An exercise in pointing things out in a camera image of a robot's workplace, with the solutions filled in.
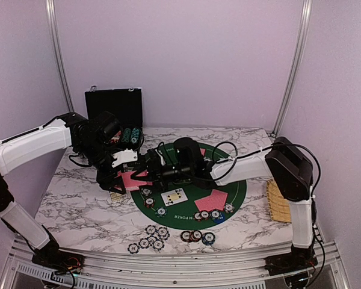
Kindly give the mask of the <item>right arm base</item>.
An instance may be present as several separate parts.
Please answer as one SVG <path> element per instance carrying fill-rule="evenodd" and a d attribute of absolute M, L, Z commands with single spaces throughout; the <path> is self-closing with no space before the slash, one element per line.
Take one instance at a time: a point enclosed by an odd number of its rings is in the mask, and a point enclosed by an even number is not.
<path fill-rule="evenodd" d="M 315 256 L 305 257 L 303 255 L 293 255 L 285 253 L 265 258 L 264 269 L 270 276 L 291 273 L 298 270 L 304 270 L 315 267 L 318 260 Z"/>

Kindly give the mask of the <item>blue small blind button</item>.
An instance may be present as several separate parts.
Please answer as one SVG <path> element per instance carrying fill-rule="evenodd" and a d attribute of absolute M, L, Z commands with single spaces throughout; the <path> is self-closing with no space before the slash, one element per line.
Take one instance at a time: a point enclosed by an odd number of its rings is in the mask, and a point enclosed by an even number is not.
<path fill-rule="evenodd" d="M 213 219 L 213 222 L 216 224 L 223 223 L 226 220 L 226 216 L 221 212 L 217 218 Z"/>

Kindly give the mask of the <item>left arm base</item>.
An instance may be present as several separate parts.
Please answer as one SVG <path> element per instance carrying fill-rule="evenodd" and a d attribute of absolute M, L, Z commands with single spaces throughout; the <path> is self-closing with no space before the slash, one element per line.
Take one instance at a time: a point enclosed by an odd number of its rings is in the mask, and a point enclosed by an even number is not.
<path fill-rule="evenodd" d="M 34 264 L 55 269 L 58 273 L 80 273 L 84 265 L 85 257 L 77 253 L 58 251 L 56 254 L 45 255 L 36 252 L 32 256 Z"/>

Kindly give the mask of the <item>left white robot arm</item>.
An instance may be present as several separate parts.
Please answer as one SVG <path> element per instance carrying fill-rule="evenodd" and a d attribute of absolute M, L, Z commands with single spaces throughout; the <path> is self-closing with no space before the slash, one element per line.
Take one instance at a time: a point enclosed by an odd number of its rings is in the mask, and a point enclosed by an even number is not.
<path fill-rule="evenodd" d="M 116 168 L 137 155 L 131 150 L 113 152 L 110 141 L 120 130 L 119 121 L 108 112 L 93 120 L 66 113 L 0 140 L 0 219 L 28 241 L 49 267 L 60 267 L 64 255 L 53 236 L 15 201 L 4 176 L 29 161 L 68 147 L 86 157 L 101 174 L 116 176 Z"/>

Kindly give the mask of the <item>teal chip stack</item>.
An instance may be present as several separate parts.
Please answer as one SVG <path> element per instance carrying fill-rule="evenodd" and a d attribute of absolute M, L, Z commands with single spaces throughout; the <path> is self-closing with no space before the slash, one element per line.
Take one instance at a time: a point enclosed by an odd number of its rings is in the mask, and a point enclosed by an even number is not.
<path fill-rule="evenodd" d="M 215 235 L 212 232 L 206 232 L 202 235 L 202 243 L 211 246 L 215 243 Z"/>

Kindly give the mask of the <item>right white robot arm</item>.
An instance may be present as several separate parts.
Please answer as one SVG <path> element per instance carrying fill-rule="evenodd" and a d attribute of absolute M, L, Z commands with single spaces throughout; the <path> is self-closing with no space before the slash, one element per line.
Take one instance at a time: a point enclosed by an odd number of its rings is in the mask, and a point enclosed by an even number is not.
<path fill-rule="evenodd" d="M 315 239 L 313 191 L 319 183 L 313 179 L 313 166 L 319 162 L 302 153 L 304 146 L 279 137 L 271 146 L 245 155 L 218 158 L 215 151 L 211 151 L 208 160 L 202 155 L 199 143 L 189 137 L 179 138 L 170 146 L 173 156 L 164 145 L 148 150 L 143 164 L 132 173 L 131 179 L 150 182 L 161 190 L 182 181 L 209 190 L 253 178 L 272 178 L 289 202 L 291 212 L 292 246 L 286 265 L 298 270 L 308 262 Z"/>

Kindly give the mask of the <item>red playing card deck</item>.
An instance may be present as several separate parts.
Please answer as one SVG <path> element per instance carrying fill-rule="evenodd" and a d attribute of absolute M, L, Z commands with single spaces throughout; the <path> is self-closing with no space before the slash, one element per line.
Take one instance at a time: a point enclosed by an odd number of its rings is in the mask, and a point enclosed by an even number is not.
<path fill-rule="evenodd" d="M 134 191 L 134 190 L 138 190 L 141 186 L 152 185 L 151 182 L 132 179 L 131 176 L 133 173 L 134 172 L 123 172 L 120 174 L 126 191 Z"/>

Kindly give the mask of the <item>blue chips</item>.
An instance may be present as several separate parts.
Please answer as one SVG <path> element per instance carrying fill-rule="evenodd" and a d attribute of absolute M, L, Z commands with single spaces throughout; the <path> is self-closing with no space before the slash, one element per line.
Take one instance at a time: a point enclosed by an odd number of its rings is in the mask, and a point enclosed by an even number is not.
<path fill-rule="evenodd" d="M 148 196 L 150 196 L 152 194 L 152 190 L 150 190 L 148 188 L 141 188 L 140 193 L 141 193 L 142 196 L 148 197 Z"/>
<path fill-rule="evenodd" d="M 224 211 L 227 213 L 227 214 L 231 214 L 233 213 L 235 210 L 235 207 L 232 203 L 226 203 L 224 205 Z"/>

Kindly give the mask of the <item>brown chip stack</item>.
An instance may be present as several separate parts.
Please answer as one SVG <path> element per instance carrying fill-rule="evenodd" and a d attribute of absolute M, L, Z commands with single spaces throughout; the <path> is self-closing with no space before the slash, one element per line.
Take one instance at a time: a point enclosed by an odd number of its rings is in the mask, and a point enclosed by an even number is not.
<path fill-rule="evenodd" d="M 199 242 L 202 239 L 203 234 L 199 230 L 190 232 L 190 240 L 193 242 Z"/>

